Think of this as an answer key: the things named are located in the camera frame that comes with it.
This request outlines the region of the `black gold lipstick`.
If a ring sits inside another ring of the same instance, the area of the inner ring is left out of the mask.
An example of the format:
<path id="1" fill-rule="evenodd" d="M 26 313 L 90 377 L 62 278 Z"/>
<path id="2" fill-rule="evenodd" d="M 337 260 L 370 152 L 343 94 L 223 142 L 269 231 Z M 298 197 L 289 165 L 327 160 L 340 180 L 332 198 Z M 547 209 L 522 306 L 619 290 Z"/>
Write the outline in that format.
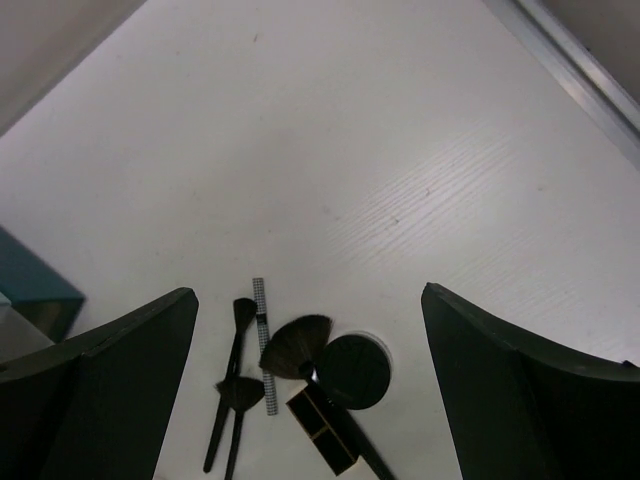
<path id="1" fill-rule="evenodd" d="M 316 386 L 307 384 L 286 405 L 335 476 L 356 464 L 359 447 Z"/>

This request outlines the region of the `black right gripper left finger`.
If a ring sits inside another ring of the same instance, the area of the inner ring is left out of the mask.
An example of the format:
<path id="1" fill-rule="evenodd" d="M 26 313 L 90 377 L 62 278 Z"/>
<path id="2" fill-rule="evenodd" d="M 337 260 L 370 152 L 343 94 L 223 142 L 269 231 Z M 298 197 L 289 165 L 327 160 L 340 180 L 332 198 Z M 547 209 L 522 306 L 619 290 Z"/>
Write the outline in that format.
<path id="1" fill-rule="evenodd" d="M 2 363 L 2 478 L 153 478 L 198 308 L 177 288 Z"/>

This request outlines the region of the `clear acrylic drawer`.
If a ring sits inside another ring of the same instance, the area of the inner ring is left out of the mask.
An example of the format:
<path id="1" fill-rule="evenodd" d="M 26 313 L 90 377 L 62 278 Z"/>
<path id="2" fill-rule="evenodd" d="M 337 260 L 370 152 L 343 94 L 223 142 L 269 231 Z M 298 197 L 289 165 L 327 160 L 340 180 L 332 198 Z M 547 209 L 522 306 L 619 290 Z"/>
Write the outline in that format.
<path id="1" fill-rule="evenodd" d="M 53 342 L 16 311 L 1 295 L 0 301 L 0 361 L 6 363 L 43 350 Z"/>

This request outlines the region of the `black round compact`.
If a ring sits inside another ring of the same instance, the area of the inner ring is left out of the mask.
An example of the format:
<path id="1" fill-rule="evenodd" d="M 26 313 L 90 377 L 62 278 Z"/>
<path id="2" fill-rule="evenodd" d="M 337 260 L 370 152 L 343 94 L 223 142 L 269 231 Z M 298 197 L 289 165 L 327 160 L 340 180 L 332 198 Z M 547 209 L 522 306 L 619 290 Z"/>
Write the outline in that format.
<path id="1" fill-rule="evenodd" d="M 381 342 L 370 335 L 350 333 L 328 343 L 316 363 L 316 375 L 335 404 L 365 410 L 386 395 L 392 365 Z"/>

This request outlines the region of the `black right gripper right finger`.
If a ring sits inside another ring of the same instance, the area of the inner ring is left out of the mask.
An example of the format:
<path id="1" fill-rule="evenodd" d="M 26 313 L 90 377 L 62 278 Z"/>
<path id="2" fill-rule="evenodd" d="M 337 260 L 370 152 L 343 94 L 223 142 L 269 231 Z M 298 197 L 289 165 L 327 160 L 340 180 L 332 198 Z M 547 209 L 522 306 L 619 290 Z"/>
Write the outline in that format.
<path id="1" fill-rule="evenodd" d="M 638 478 L 637 365 L 546 339 L 436 283 L 421 305 L 463 478 Z"/>

